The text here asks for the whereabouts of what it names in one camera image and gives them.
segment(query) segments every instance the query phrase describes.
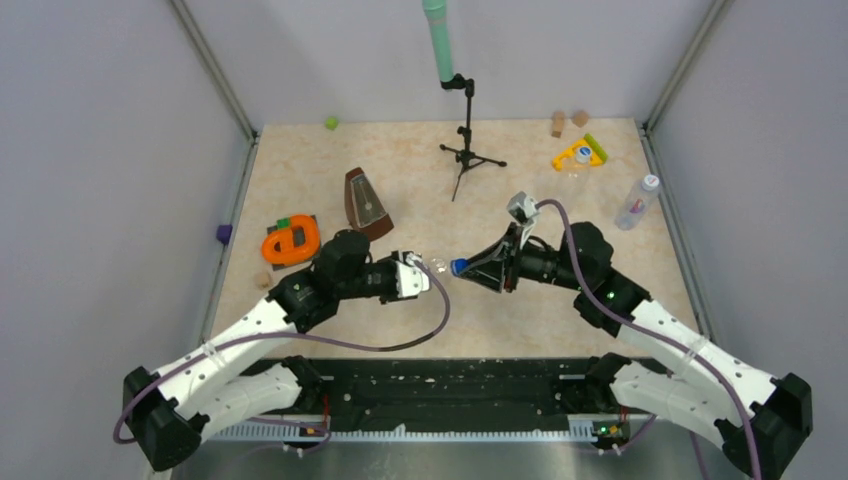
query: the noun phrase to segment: robotic arm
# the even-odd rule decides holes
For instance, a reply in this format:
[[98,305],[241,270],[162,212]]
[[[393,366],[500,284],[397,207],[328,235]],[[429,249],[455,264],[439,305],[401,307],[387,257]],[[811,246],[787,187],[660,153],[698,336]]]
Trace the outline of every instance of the robotic arm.
[[[596,360],[586,378],[590,388],[575,392],[574,398],[602,411],[625,406],[661,416],[706,438],[737,468],[751,475],[744,422],[740,408],[721,383],[724,380],[744,406],[762,478],[780,478],[812,432],[809,384],[792,373],[777,379],[693,332],[653,300],[647,290],[612,268],[613,248],[597,227],[588,222],[574,224],[572,247],[579,270],[594,297],[631,327],[622,328],[582,291],[567,235],[563,234],[559,250],[531,235],[539,215],[536,201],[521,192],[510,200],[507,210],[516,222],[510,223],[503,237],[489,248],[467,260],[454,260],[451,270],[455,276],[499,293],[514,291],[522,278],[581,291],[574,308],[584,320],[645,350],[674,372],[658,374],[610,353]],[[656,334],[685,346],[684,351],[659,340]],[[696,356],[723,378],[717,378],[702,361],[693,361]]]
[[154,470],[162,471],[226,427],[270,410],[308,408],[319,401],[321,376],[301,357],[253,377],[239,374],[334,316],[341,300],[379,297],[385,304],[417,298],[430,289],[429,277],[418,267],[419,256],[396,251],[368,263],[369,248],[362,233],[337,233],[309,268],[283,278],[230,328],[153,372],[133,370],[124,378],[123,397],[133,439],[121,439],[116,430],[116,440],[137,441]]

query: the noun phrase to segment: bottle label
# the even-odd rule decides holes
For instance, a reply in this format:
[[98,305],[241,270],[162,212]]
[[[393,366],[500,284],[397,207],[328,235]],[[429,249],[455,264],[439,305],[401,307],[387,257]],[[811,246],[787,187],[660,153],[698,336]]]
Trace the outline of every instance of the bottle label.
[[640,199],[636,200],[636,203],[634,203],[632,207],[630,207],[630,213],[641,213],[642,210],[644,210],[644,209],[645,209],[645,202],[643,202],[642,199],[640,198]]

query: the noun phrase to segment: mint green tube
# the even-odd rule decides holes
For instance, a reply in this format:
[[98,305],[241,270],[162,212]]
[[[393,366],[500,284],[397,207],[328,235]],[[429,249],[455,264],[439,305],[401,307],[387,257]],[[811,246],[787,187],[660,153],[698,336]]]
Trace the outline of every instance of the mint green tube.
[[449,82],[453,79],[453,59],[451,59],[450,39],[448,38],[447,5],[445,0],[424,0],[424,14],[430,23],[430,37],[433,39],[433,53],[436,54],[436,66],[439,68],[439,80]]

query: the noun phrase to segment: brown wooden metronome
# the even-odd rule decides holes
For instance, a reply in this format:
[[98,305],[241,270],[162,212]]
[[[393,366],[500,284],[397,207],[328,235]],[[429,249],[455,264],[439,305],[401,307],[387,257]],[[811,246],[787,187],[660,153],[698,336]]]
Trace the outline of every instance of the brown wooden metronome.
[[345,175],[345,213],[351,228],[364,233],[372,242],[395,228],[374,187],[359,167]]

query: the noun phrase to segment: table top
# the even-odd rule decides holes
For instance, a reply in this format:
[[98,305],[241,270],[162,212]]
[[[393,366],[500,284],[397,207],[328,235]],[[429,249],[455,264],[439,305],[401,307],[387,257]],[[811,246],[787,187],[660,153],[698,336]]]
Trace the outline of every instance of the table top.
[[[507,201],[524,190],[541,200],[568,190],[568,179],[551,159],[585,133],[609,154],[593,167],[583,194],[566,204],[572,222],[592,221],[613,246],[613,266],[646,288],[654,299],[692,328],[694,315],[683,284],[661,207],[656,204],[631,231],[613,225],[615,212],[632,183],[648,172],[632,119],[592,119],[582,129],[567,122],[562,138],[550,135],[550,120],[475,121],[472,149],[509,163],[483,165],[451,194],[459,173],[453,154],[440,143],[460,147],[458,122],[267,126],[251,174],[218,303],[213,334],[234,323],[262,297],[254,276],[268,271],[276,283],[302,266],[272,271],[260,254],[267,227],[294,214],[315,215],[323,239],[349,228],[344,211],[345,173],[362,167],[395,228],[371,245],[375,259],[393,250],[414,250],[426,261],[476,254],[506,231]],[[558,246],[562,223],[544,208],[534,234]],[[588,325],[572,307],[577,292],[530,280],[510,294],[439,274],[451,297],[447,327],[430,341],[393,358],[586,357],[609,351],[645,355]],[[432,330],[443,313],[435,290],[418,299],[380,305],[374,299],[342,302],[338,314],[310,333],[372,346],[404,343]],[[294,341],[272,357],[386,357],[386,354]]]

